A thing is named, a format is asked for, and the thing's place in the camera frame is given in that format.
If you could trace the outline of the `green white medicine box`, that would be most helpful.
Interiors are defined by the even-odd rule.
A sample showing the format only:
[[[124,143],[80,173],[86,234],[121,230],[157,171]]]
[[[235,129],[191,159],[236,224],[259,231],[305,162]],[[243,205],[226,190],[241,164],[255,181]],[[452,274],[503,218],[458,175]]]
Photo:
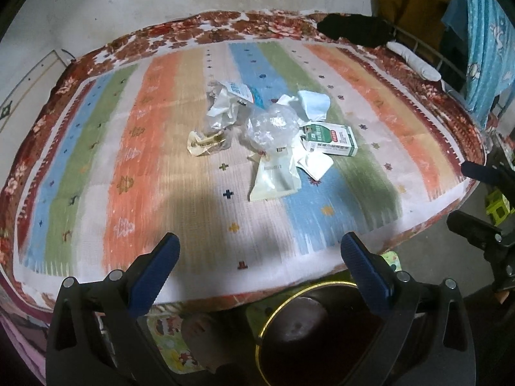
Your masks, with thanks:
[[[353,157],[358,151],[352,128],[343,124],[313,122],[302,128],[300,137],[309,152]]]

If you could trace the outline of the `light blue face mask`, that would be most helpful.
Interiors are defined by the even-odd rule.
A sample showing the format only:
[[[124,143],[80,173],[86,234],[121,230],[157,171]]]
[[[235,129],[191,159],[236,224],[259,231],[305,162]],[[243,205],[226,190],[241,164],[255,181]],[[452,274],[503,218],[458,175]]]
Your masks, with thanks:
[[[309,121],[322,122],[326,120],[331,106],[331,99],[328,95],[320,92],[300,90],[298,91],[298,101],[304,116]]]

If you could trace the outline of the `cream white pouch wrapper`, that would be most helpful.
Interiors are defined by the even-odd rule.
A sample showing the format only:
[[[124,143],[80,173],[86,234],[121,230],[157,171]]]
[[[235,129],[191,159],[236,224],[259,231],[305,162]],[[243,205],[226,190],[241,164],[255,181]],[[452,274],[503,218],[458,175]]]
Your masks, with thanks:
[[[249,195],[251,202],[278,199],[297,193],[301,188],[297,166],[288,148],[271,154],[256,154],[251,158],[258,160],[254,186]]]

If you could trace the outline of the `yellow snack wrapper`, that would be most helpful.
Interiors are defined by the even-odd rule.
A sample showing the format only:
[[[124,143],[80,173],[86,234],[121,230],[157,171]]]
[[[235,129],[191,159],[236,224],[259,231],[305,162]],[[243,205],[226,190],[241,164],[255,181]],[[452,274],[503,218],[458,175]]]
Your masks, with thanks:
[[[223,148],[225,140],[226,135],[223,131],[209,136],[197,131],[192,131],[188,136],[187,149],[189,153],[195,157],[211,155]]]

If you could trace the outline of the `clear plastic bag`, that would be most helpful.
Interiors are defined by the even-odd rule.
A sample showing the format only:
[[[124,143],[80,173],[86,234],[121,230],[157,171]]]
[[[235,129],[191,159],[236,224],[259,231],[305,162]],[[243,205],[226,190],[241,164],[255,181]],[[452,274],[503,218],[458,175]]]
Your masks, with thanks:
[[[258,152],[290,146],[299,132],[299,117],[292,107],[273,104],[256,108],[243,125],[243,139]]]

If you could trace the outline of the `white natural printed bag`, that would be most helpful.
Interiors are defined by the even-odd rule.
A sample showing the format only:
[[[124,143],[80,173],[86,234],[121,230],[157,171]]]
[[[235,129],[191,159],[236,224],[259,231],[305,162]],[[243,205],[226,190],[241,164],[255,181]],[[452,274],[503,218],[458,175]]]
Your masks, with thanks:
[[[207,93],[209,109],[205,115],[205,129],[221,131],[235,124],[243,124],[265,103],[259,91],[244,83],[232,81],[211,81]]]

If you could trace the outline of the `white torn paper wrapper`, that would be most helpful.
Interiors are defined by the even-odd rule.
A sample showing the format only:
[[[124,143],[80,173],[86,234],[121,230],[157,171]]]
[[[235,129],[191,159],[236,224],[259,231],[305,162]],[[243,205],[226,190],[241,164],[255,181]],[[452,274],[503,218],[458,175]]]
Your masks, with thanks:
[[[309,152],[303,145],[293,148],[296,166],[315,181],[320,181],[333,166],[333,160],[322,152]]]

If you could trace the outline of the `black trash bin gold rim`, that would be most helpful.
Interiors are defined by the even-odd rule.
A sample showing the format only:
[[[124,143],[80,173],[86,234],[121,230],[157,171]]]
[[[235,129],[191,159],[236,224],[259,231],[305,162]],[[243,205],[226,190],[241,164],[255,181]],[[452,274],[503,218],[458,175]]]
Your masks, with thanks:
[[[355,284],[326,281],[281,303],[257,336],[268,385],[342,385],[384,325]]]

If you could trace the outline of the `green plastic stool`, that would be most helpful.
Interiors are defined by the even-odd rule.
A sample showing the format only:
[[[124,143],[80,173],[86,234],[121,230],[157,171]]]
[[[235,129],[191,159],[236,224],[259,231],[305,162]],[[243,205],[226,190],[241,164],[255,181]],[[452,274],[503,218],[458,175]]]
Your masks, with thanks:
[[[492,224],[499,226],[512,214],[512,208],[504,194],[495,190],[485,198],[485,212]]]

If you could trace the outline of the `white rolled pillow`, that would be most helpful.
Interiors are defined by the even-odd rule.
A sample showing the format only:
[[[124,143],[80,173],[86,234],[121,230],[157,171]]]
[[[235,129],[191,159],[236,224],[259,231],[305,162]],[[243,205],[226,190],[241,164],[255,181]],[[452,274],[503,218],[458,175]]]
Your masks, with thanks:
[[[424,80],[438,82],[442,79],[440,72],[436,68],[419,58],[407,46],[395,41],[390,41],[386,43],[386,47],[400,56],[405,63]]]

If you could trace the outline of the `blue patterned hanging cloth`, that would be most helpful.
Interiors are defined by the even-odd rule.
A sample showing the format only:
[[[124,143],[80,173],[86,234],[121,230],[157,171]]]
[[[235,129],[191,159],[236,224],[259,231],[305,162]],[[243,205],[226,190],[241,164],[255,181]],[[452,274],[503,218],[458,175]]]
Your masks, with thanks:
[[[466,110],[485,126],[494,98],[514,86],[514,25],[497,0],[450,0],[442,22],[467,44]]]

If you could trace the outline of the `black cloth on bed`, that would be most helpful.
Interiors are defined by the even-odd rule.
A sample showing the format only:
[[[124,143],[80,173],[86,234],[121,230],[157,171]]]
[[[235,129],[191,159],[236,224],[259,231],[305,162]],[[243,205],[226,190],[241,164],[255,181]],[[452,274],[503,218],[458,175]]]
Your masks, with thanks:
[[[380,17],[330,13],[317,23],[318,32],[332,40],[345,38],[368,48],[383,46],[394,39],[394,28]]]

